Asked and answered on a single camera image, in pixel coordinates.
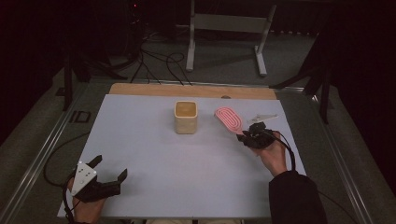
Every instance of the black sleeve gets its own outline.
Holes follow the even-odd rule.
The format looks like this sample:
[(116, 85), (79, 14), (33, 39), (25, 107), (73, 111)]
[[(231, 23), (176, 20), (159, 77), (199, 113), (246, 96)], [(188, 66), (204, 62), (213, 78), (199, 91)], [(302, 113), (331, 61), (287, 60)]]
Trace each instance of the black sleeve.
[(327, 223), (317, 185), (296, 171), (277, 175), (270, 182), (269, 199), (273, 224)]

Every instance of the table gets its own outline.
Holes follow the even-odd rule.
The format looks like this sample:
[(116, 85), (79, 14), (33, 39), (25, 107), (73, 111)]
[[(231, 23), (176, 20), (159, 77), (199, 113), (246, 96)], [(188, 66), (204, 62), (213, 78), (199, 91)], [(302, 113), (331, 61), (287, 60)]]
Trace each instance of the table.
[(262, 49), (264, 48), (265, 40), (270, 31), (271, 22), (276, 11), (275, 1), (271, 1), (270, 4), (272, 4), (272, 6), (267, 18), (253, 18), (195, 13), (195, 1), (191, 0), (190, 44), (187, 54), (186, 70), (189, 72), (193, 70), (195, 52), (194, 32), (196, 29), (247, 32), (262, 34), (260, 45), (255, 46), (255, 54), (260, 75), (265, 77), (267, 75), (267, 70), (262, 57)]
[[(214, 118), (213, 108), (219, 105), (234, 106), (243, 118), (255, 116), (258, 110), (276, 112), (279, 118), (266, 123), (287, 137), (297, 170), (305, 174), (272, 90), (115, 84), (109, 93), (81, 155), (86, 162), (103, 155), (95, 168), (101, 182), (129, 170), (121, 195), (107, 200), (103, 217), (269, 217), (268, 182), (272, 176), (261, 160)], [(224, 95), (232, 99), (220, 99)], [(177, 100), (198, 103), (197, 133), (174, 132), (172, 108)], [(63, 215), (61, 207), (58, 216)]]

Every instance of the human hand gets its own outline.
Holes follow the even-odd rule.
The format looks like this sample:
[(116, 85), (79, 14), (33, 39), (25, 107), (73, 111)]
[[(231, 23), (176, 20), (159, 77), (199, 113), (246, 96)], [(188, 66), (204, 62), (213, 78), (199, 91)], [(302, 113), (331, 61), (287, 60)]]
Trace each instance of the human hand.
[[(71, 178), (67, 183), (67, 188), (71, 190), (73, 188), (74, 178)], [(86, 222), (95, 224), (99, 221), (102, 214), (103, 206), (105, 205), (106, 199), (101, 199), (96, 202), (84, 203), (73, 197), (73, 207), (76, 222)]]
[[(273, 135), (280, 139), (279, 132), (273, 132)], [(264, 166), (271, 172), (273, 177), (287, 171), (285, 146), (277, 140), (266, 148), (250, 148), (257, 156), (260, 156)]]

